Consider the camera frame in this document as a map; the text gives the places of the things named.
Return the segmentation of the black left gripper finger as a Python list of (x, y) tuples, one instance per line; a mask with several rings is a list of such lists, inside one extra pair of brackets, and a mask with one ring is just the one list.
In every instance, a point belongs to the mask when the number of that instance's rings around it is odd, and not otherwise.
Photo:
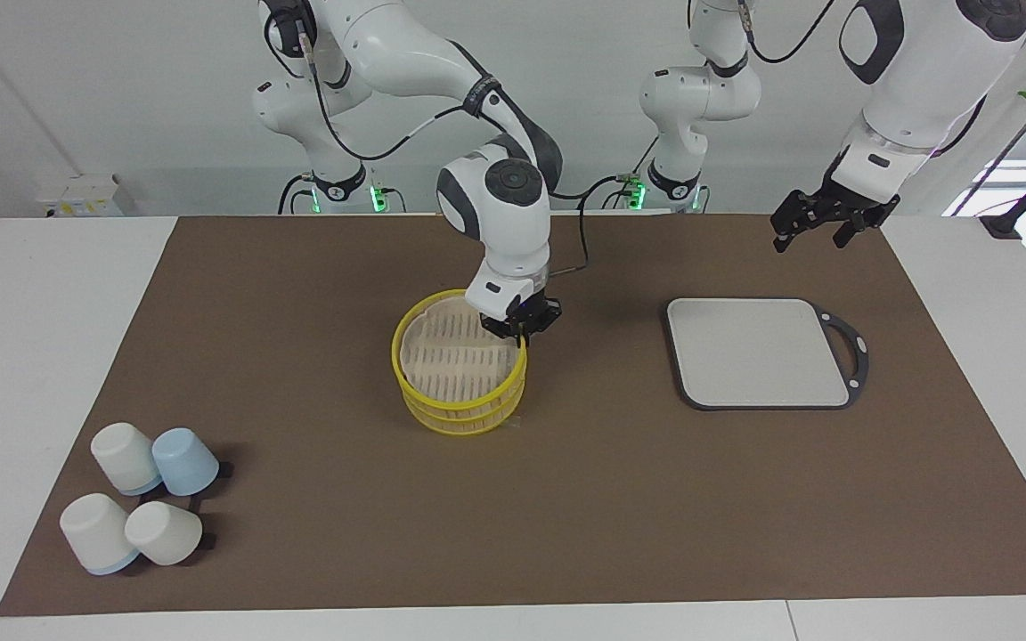
[(786, 252), (794, 237), (808, 230), (810, 214), (813, 212), (810, 196), (802, 191), (790, 191), (780, 206), (770, 216), (775, 239), (773, 247), (778, 253)]
[(850, 219), (843, 222), (842, 227), (835, 232), (832, 236), (835, 247), (839, 250), (843, 250), (844, 247), (851, 243), (855, 236), (863, 234), (864, 231), (871, 227), (870, 215), (868, 214), (851, 214)]

